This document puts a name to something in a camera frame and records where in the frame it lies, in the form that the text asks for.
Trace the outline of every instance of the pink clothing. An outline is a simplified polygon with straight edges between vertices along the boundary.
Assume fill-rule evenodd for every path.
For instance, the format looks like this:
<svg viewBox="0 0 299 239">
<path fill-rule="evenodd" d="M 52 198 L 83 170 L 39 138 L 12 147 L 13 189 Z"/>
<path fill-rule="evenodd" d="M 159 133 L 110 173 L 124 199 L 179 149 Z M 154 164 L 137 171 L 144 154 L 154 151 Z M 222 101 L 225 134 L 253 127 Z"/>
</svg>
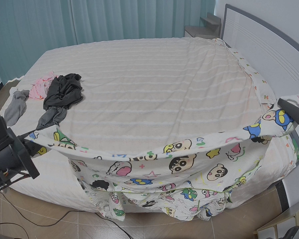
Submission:
<svg viewBox="0 0 299 239">
<path fill-rule="evenodd" d="M 35 84 L 32 84 L 32 88 L 29 93 L 29 98 L 34 99 L 43 99 L 47 97 L 48 89 L 51 85 L 51 82 L 55 77 L 59 77 L 53 72 L 49 72 L 48 75 L 43 76 L 38 79 Z"/>
</svg>

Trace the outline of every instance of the mattress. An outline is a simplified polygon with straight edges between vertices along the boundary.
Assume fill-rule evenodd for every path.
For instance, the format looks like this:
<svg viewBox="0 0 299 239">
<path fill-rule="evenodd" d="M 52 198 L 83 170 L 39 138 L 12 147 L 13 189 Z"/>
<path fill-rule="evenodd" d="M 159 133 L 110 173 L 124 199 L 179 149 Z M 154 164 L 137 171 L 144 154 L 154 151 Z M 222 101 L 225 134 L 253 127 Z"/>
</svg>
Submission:
<svg viewBox="0 0 299 239">
<path fill-rule="evenodd" d="M 82 146 L 113 155 L 133 154 L 186 137 L 235 129 L 254 123 L 261 114 L 251 77 L 221 41 L 116 40 L 50 50 L 16 89 L 29 89 L 37 78 L 50 71 L 82 76 L 84 98 L 68 110 L 60 124 L 63 133 Z M 43 100 L 27 100 L 26 112 L 11 127 L 17 135 L 35 129 L 45 112 L 42 104 Z M 283 152 L 280 147 L 277 144 L 273 153 Z M 276 176 L 268 179 L 270 184 L 290 168 L 291 159 L 290 153 L 280 164 L 270 159 L 270 170 Z M 51 150 L 33 162 L 40 176 L 20 181 L 12 185 L 13 189 L 59 205 L 95 211 L 66 157 Z M 255 178 L 251 184 L 253 192 L 257 191 L 255 187 L 260 189 L 258 182 Z M 245 190 L 253 194 L 247 185 Z M 247 200 L 237 198 L 238 204 Z M 149 211 L 135 208 L 131 206 L 130 211 Z"/>
</svg>

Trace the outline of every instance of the clothing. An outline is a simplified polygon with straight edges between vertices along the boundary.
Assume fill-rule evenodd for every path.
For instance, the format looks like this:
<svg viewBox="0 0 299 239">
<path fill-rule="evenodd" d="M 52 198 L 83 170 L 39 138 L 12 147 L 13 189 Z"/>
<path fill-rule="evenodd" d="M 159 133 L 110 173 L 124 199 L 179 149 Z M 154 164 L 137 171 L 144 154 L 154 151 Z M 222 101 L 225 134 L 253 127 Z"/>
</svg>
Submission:
<svg viewBox="0 0 299 239">
<path fill-rule="evenodd" d="M 4 120 L 7 126 L 13 126 L 26 110 L 25 99 L 29 96 L 29 90 L 16 91 L 12 101 L 4 111 Z"/>
<path fill-rule="evenodd" d="M 35 84 L 32 85 L 32 88 L 29 93 L 29 98 L 33 99 L 43 99 L 47 97 L 48 89 L 52 83 L 52 80 L 58 77 L 58 75 L 53 72 L 49 72 L 48 75 L 37 79 Z"/>
<path fill-rule="evenodd" d="M 299 107 L 299 96 L 284 97 Z M 275 120 L 277 102 L 253 125 L 189 137 L 134 154 L 112 154 L 79 146 L 57 125 L 31 133 L 26 139 L 69 158 L 82 189 L 104 217 L 124 220 L 124 204 L 161 210 L 190 221 L 222 212 L 233 189 L 257 173 L 272 137 L 292 132 L 297 124 Z"/>
<path fill-rule="evenodd" d="M 49 109 L 41 116 L 36 130 L 41 130 L 52 125 L 59 125 L 67 116 L 68 110 L 63 107 L 49 107 Z"/>
<path fill-rule="evenodd" d="M 48 110 L 51 106 L 68 109 L 71 104 L 80 102 L 83 99 L 80 79 L 80 75 L 73 73 L 54 78 L 44 99 L 43 109 Z"/>
</svg>

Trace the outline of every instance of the wooden furniture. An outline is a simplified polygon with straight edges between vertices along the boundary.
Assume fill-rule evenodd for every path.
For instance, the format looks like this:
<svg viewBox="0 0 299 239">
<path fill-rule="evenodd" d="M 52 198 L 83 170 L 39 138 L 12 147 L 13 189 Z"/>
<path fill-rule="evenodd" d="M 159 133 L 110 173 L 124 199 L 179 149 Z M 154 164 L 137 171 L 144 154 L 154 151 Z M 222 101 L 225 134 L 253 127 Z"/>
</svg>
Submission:
<svg viewBox="0 0 299 239">
<path fill-rule="evenodd" d="M 257 229 L 254 234 L 257 234 L 260 239 L 262 238 L 261 235 L 265 233 L 265 230 L 270 232 L 274 229 L 275 237 L 280 238 L 293 226 L 299 226 L 299 202 L 291 206 L 277 218 Z"/>
<path fill-rule="evenodd" d="M 206 23 L 206 27 L 203 26 L 185 26 L 185 37 L 201 37 L 205 39 L 213 39 L 219 37 L 220 33 L 220 18 L 207 13 L 206 18 L 200 17 L 200 19 Z"/>
</svg>

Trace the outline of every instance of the curtain fold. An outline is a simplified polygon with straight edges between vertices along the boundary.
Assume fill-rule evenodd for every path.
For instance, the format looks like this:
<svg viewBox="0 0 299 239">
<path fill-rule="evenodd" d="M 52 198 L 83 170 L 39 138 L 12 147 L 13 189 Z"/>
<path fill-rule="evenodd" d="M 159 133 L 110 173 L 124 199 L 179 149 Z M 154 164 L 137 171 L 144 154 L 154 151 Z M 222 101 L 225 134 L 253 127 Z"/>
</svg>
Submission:
<svg viewBox="0 0 299 239">
<path fill-rule="evenodd" d="M 215 0 L 71 0 L 77 42 L 183 37 Z"/>
<path fill-rule="evenodd" d="M 0 78 L 24 75 L 47 50 L 77 44 L 70 0 L 0 0 Z"/>
<path fill-rule="evenodd" d="M 215 0 L 0 0 L 0 77 L 24 75 L 47 50 L 103 40 L 183 37 Z"/>
</svg>

